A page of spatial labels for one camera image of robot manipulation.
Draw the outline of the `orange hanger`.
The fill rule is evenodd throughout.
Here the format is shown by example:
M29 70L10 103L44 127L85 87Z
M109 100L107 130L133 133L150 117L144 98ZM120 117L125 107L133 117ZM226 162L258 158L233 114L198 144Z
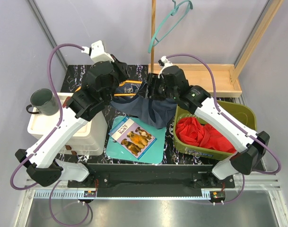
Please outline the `orange hanger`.
M136 80L126 80L124 82L122 82L119 86L122 87L124 86L125 84L141 84L142 82L141 81L136 81ZM135 96L136 93L116 93L114 94L113 96Z

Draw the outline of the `navy blue tank top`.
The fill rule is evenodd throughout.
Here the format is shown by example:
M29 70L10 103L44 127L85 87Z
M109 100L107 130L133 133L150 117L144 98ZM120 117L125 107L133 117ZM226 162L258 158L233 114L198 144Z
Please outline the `navy blue tank top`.
M167 126L174 117L177 104L172 99L157 101L146 99L138 95L139 91L145 89L146 83L125 84L118 87L115 93L136 93L135 96L115 96L110 102L110 106L120 112L136 116L144 123L161 129Z

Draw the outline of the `red tank top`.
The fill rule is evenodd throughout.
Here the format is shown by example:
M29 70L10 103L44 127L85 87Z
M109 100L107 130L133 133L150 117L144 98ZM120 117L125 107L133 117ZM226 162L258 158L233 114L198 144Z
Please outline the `red tank top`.
M178 121L175 129L178 139L184 144L235 153L235 147L210 124L201 125L197 118L186 117Z

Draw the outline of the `teal wire hanger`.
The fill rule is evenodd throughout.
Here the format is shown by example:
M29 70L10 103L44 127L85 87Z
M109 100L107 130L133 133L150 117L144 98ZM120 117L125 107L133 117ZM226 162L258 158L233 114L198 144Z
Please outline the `teal wire hanger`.
M192 0L172 0L172 8L163 19L157 23L157 1L151 1L151 35L148 44L148 53L152 54L154 48L169 35L172 30L193 10Z

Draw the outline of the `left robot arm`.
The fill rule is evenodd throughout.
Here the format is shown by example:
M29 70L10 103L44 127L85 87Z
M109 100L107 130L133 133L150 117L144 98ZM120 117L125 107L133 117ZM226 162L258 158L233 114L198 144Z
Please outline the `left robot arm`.
M128 78L127 64L115 57L96 62L81 88L67 100L65 107L60 107L60 123L33 146L15 153L35 184L46 187L58 180L73 180L90 187L94 183L95 176L84 164L62 162L56 156L79 129L110 104L115 90Z

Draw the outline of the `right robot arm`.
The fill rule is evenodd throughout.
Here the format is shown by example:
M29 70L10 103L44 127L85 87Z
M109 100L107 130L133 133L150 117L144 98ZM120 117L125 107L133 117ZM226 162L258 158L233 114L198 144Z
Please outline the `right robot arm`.
M266 152L270 140L268 133L257 133L245 126L219 106L205 89L189 85L184 71L176 65L164 68L159 75L148 74L146 96L155 100L175 100L180 108L209 123L234 146L236 153L219 161L207 175L211 187L219 187L230 175L249 175Z

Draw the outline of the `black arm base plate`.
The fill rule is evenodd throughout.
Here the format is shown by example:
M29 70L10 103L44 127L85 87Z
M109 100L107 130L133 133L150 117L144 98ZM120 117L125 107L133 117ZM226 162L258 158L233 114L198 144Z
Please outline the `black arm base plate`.
M89 182L69 181L69 188L97 186L99 199L188 199L202 189L233 189L232 175L218 180L211 165L87 164Z

